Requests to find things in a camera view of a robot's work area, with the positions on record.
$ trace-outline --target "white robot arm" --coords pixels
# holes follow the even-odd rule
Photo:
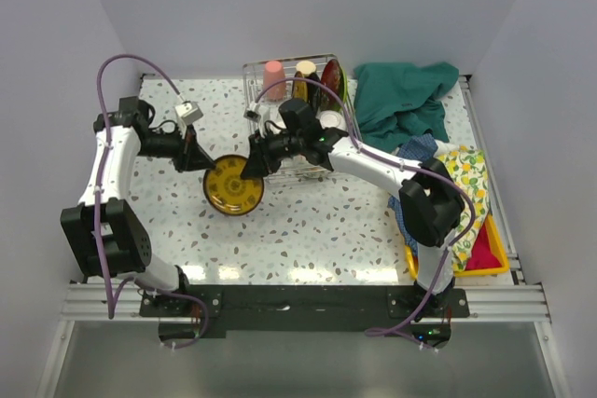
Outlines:
[[[133,278],[155,290],[175,291],[185,280],[181,269],[151,253],[149,236],[127,201],[133,163],[137,156],[169,158],[179,172],[211,169],[215,164],[197,143],[193,122],[202,113],[195,103],[176,106],[171,132],[150,128],[152,110],[136,97],[120,99],[117,112],[108,115],[112,144],[105,162],[106,129],[103,117],[98,116],[93,124],[97,145],[90,180],[78,205],[62,211],[61,224],[81,271],[86,276],[102,275],[93,218],[97,172],[103,165],[99,238],[110,275]]]
[[[280,168],[282,159],[301,154],[313,165],[352,174],[400,197],[407,229],[420,244],[418,284],[427,290],[459,222],[464,208],[462,200],[441,183],[404,169],[408,166],[419,168],[421,162],[396,158],[362,144],[356,148],[345,132],[322,129],[311,109],[305,106],[301,100],[285,102],[280,111],[287,131],[274,135],[258,130],[250,137],[251,153],[242,178],[265,177]],[[102,179],[101,238],[111,276],[133,277],[149,288],[176,291],[186,282],[182,270],[151,253],[147,232],[127,202],[134,159],[137,156],[171,158],[180,172],[212,169],[215,163],[197,144],[192,123],[182,122],[184,134],[178,126],[173,132],[164,133],[149,128],[150,109],[146,102],[131,97],[121,99],[118,111],[110,114],[112,146],[107,153]],[[98,117],[94,128],[97,152],[90,181],[78,205],[63,210],[61,215],[64,233],[87,276],[102,273],[93,234],[96,173],[105,146],[102,116]],[[379,157],[366,155],[363,148]],[[380,158],[391,158],[396,166]],[[443,164],[435,162],[436,165],[425,168],[449,177]],[[448,261],[444,263],[432,292],[443,292],[452,278],[451,262]]]

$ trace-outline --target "yellow tray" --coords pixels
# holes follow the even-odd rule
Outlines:
[[[497,231],[495,221],[493,220],[493,216],[491,214],[488,214],[487,218],[485,218],[485,226],[487,228],[490,250],[495,258],[499,260],[500,265],[502,266],[500,268],[475,269],[465,270],[463,272],[454,272],[454,277],[480,277],[483,275],[503,274],[504,272],[508,272],[510,270],[510,264],[507,261],[504,245],[502,244],[502,240],[500,240],[500,235]],[[409,246],[405,244],[404,248],[407,255],[407,263],[409,264],[410,276],[414,280],[417,280],[417,273],[419,272],[419,263],[417,261],[417,257],[412,254],[412,250]]]

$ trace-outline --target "yellow floral fabric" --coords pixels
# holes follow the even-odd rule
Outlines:
[[[454,182],[475,203],[477,217],[473,228],[452,247],[454,272],[462,272],[466,268],[466,262],[473,251],[473,244],[489,212],[489,188],[485,155],[483,151],[461,146],[460,151],[452,151],[437,158],[446,165]],[[456,229],[457,234],[465,229],[469,220],[470,211],[468,207],[465,207],[460,219],[460,225]]]

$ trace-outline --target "teal cloth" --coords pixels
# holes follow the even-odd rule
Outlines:
[[[371,62],[354,69],[356,122],[366,144],[392,152],[413,135],[431,133],[448,142],[439,99],[458,81],[446,62],[417,67],[406,62]]]

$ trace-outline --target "silver extrusion bar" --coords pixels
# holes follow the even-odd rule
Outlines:
[[[454,322],[549,322],[548,305],[541,286],[467,286],[471,317]],[[107,322],[105,290],[102,284],[73,284],[69,287],[61,318],[76,322]],[[122,291],[114,320],[117,322],[183,322],[188,318],[146,318],[139,316],[141,296],[134,287]],[[440,319],[423,319],[436,323]]]
[[[570,398],[572,393],[563,370],[562,359],[556,348],[556,340],[551,332],[551,324],[535,323],[535,331],[539,339],[539,347],[543,353],[545,367],[548,369],[549,380],[553,393],[557,398]]]
[[[516,248],[514,247],[512,234],[510,233],[510,228],[507,224],[502,198],[500,196],[497,185],[495,184],[495,175],[493,173],[492,163],[490,162],[489,154],[487,152],[487,145],[485,144],[485,139],[483,138],[483,133],[481,132],[481,127],[479,125],[479,120],[477,119],[477,113],[475,111],[475,106],[472,101],[470,87],[468,86],[468,81],[466,81],[466,78],[464,76],[460,76],[459,83],[460,89],[463,92],[463,96],[465,97],[466,110],[470,115],[469,119],[473,128],[473,135],[475,136],[475,141],[477,142],[477,146],[480,149],[482,149],[486,154],[485,163],[487,165],[487,172],[489,173],[490,201],[492,202],[493,218],[497,223],[502,237],[506,237],[507,251],[512,254],[515,254]]]
[[[54,340],[49,348],[46,366],[37,386],[36,398],[50,398],[54,396],[74,328],[75,323],[73,321],[58,322]]]

